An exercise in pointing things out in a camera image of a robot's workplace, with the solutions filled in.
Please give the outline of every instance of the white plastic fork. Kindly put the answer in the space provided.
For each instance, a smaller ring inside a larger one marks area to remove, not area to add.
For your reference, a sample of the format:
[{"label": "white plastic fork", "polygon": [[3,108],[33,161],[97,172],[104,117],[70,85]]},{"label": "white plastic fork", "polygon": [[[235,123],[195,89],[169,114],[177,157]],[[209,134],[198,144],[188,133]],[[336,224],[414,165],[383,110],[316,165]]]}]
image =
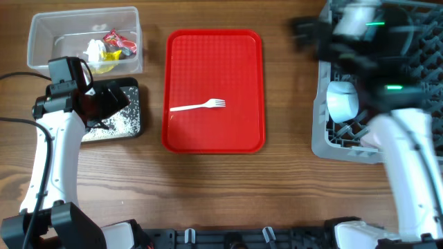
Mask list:
[{"label": "white plastic fork", "polygon": [[170,111],[185,111],[185,110],[191,110],[196,108],[214,108],[214,107],[225,107],[226,102],[224,100],[219,99],[210,99],[204,104],[193,104],[189,106],[184,107],[172,107]]}]

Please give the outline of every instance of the plastic container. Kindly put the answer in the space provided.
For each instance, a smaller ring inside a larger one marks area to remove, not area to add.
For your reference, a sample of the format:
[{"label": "plastic container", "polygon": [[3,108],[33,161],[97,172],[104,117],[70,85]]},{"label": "plastic container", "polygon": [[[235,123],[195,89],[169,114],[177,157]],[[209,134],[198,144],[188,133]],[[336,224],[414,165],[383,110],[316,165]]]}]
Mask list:
[{"label": "plastic container", "polygon": [[[131,59],[113,62],[88,62],[91,39],[100,39],[116,29],[119,35],[137,43],[137,54]],[[94,75],[123,75],[143,71],[143,43],[138,11],[135,7],[98,8],[39,13],[33,17],[28,38],[28,66],[49,76],[48,60],[76,56],[91,66],[115,65],[109,72]]]},{"label": "plastic container", "polygon": [[[244,154],[264,144],[262,40],[251,30],[178,30],[168,39],[162,143],[175,153]],[[226,107],[170,112],[211,98]]]},{"label": "plastic container", "polygon": [[[347,1],[329,1],[323,8],[320,17],[337,22],[340,19],[338,10]],[[443,6],[434,3],[415,1],[382,0],[383,5],[398,6],[414,19],[415,24],[425,27],[422,35],[416,37],[409,50],[410,63],[407,70],[416,77],[429,96],[424,101],[425,111],[433,115],[433,141],[436,148],[440,167],[443,166],[443,103],[435,101],[443,98],[443,82],[439,78],[443,70],[438,66],[443,59]],[[358,163],[380,163],[383,152],[369,147],[362,147],[360,138],[369,132],[367,112],[361,112],[349,122],[335,123],[327,109],[327,86],[333,81],[346,81],[353,84],[357,78],[354,75],[341,75],[334,70],[329,62],[319,62],[317,96],[314,100],[314,115],[312,123],[312,151],[321,158],[346,160]]]}]

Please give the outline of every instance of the gray dish rack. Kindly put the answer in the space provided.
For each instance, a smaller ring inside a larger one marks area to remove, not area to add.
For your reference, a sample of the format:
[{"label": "gray dish rack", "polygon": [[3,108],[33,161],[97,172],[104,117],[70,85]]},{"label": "gray dish rack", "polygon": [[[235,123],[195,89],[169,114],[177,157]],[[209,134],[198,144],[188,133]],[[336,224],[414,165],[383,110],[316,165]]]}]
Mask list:
[{"label": "gray dish rack", "polygon": [[[338,21],[338,10],[348,0],[328,1],[320,17]],[[410,47],[410,61],[405,70],[419,79],[428,99],[424,108],[432,114],[433,141],[440,166],[443,165],[443,5],[416,1],[382,0],[383,5],[398,6],[408,11],[414,24],[423,25],[424,31],[416,36]],[[360,138],[367,134],[368,112],[360,110],[355,119],[335,123],[326,105],[326,90],[331,81],[353,84],[353,75],[340,74],[329,62],[319,62],[318,88],[314,100],[312,124],[312,151],[321,158],[358,163],[380,163],[383,152],[360,146]]]}]

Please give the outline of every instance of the tabletop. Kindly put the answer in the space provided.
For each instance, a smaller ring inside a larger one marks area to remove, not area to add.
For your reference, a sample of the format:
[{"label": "tabletop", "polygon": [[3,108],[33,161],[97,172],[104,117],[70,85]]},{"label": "tabletop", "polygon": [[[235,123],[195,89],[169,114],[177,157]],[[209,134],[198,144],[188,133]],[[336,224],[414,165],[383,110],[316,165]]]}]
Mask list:
[{"label": "tabletop", "polygon": [[[0,5],[0,74],[29,71],[28,33],[39,12],[135,6],[143,31],[144,133],[81,146],[78,198],[98,225],[136,219],[144,228],[289,228],[359,216],[395,231],[397,215],[383,165],[315,156],[311,150],[318,63],[294,49],[287,22],[317,16],[325,0],[6,0]],[[182,28],[248,28],[264,51],[266,143],[255,154],[181,155],[161,144],[165,44]],[[32,119],[47,82],[0,82],[0,116]],[[0,219],[18,214],[29,186],[34,127],[0,122]]]}]

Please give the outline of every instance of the red textured surface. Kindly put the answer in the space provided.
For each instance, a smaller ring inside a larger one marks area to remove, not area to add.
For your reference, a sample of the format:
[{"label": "red textured surface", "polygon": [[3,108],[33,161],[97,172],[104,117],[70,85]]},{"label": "red textured surface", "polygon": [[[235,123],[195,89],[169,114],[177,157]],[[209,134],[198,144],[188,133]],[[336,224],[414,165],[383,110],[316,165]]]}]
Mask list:
[{"label": "red textured surface", "polygon": [[[178,30],[168,39],[162,143],[176,153],[253,153],[264,144],[262,41],[251,30]],[[211,98],[224,108],[169,112]]]}]

